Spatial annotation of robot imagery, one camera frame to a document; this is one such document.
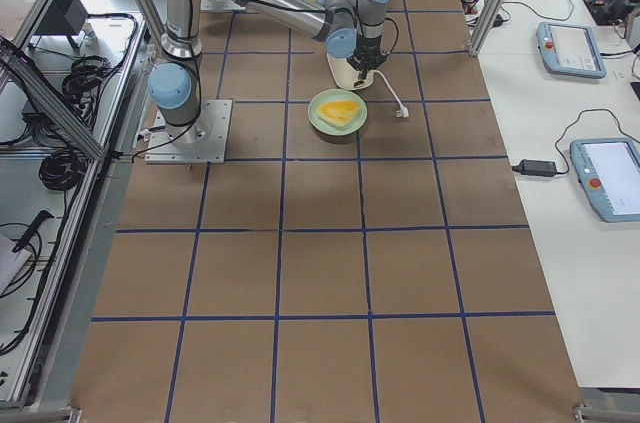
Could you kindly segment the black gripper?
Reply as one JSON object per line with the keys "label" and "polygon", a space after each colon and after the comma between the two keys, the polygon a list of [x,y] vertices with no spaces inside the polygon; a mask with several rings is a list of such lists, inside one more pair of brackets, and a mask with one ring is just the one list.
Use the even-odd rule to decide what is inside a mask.
{"label": "black gripper", "polygon": [[356,47],[347,62],[359,72],[368,72],[379,68],[387,59],[381,49],[382,36],[367,38],[356,36]]}

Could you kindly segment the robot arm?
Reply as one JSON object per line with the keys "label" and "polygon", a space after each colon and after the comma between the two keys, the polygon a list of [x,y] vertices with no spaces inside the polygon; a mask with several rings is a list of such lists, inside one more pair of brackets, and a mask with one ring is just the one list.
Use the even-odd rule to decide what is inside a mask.
{"label": "robot arm", "polygon": [[[387,59],[381,42],[389,0],[230,1],[323,43],[331,67],[343,61],[352,68],[355,89],[368,86],[368,73]],[[199,16],[200,0],[167,0],[161,45],[172,58],[190,60],[201,55]]]}

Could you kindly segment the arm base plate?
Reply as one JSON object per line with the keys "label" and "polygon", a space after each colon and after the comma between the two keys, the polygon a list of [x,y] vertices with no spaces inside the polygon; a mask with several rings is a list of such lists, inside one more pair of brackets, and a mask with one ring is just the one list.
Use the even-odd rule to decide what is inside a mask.
{"label": "arm base plate", "polygon": [[151,134],[151,149],[143,157],[150,164],[223,163],[232,104],[230,99],[205,100],[199,119],[175,142],[171,136],[178,136],[182,129],[166,126],[161,111],[157,110],[154,123],[164,129]]}
{"label": "arm base plate", "polygon": [[234,0],[201,0],[200,9],[208,13],[245,12],[246,8]]}

